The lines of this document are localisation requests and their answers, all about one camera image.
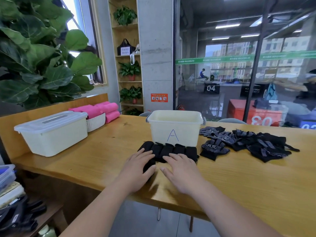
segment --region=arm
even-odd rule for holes
[[[190,195],[201,206],[221,237],[281,237],[249,210],[204,180],[194,161],[186,155],[170,154],[163,158],[173,173],[167,168],[161,168],[161,171],[181,193]]]
[[[125,198],[138,191],[152,176],[156,166],[144,174],[145,164],[155,155],[141,149],[126,161],[118,177],[69,225],[61,237],[106,237]]]

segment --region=person's left hand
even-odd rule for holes
[[[143,168],[145,164],[155,155],[151,151],[144,152],[144,148],[129,157],[116,178],[124,184],[128,190],[128,194],[138,191],[156,170],[156,165],[152,165],[145,173]]]

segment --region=tile floor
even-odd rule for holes
[[[125,201],[118,211],[109,236],[220,237],[208,221],[194,218],[193,232],[190,233],[190,216],[162,209],[160,221],[157,221],[157,214],[157,207]]]

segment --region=glass wall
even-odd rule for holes
[[[316,129],[316,3],[277,0],[263,20],[264,1],[178,1],[177,108]]]

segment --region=pink towel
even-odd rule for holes
[[[116,103],[109,103],[107,105],[100,105],[97,104],[98,107],[100,107],[102,109],[103,112],[105,112],[106,114],[109,114],[110,112],[113,111],[117,111],[117,109],[119,108],[118,105]]]
[[[120,116],[119,111],[113,111],[105,115],[105,123],[109,123],[112,120],[116,119],[117,117]]]
[[[96,106],[98,106],[98,105],[107,105],[109,103],[110,103],[109,101],[106,101],[106,102],[98,103],[98,104],[96,104]]]
[[[69,108],[69,111],[76,111],[76,112],[87,112],[88,113],[88,120],[92,119],[96,116],[102,115],[104,111],[99,106],[93,105],[84,105],[76,108]]]

